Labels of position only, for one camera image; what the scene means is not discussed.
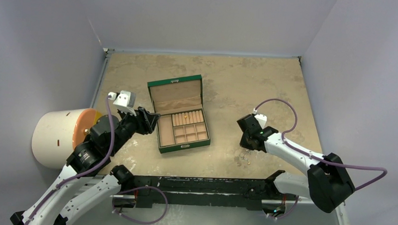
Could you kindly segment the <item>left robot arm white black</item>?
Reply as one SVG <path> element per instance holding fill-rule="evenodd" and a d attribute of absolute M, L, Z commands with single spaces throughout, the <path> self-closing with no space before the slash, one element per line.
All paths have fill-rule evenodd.
<path fill-rule="evenodd" d="M 143 107 L 120 115 L 122 120 L 111 114 L 99 118 L 45 194 L 28 210 L 12 214 L 13 225 L 73 225 L 108 196 L 133 190 L 134 175 L 124 165 L 117 165 L 93 187 L 78 193 L 134 134 L 153 133 L 160 118 Z"/>

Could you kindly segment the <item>green jewelry box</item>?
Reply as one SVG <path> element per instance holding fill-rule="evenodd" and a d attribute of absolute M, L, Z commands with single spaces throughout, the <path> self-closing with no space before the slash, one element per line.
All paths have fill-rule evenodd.
<path fill-rule="evenodd" d="M 147 87 L 160 114 L 156 129 L 161 154 L 210 145 L 200 74 L 149 81 Z"/>

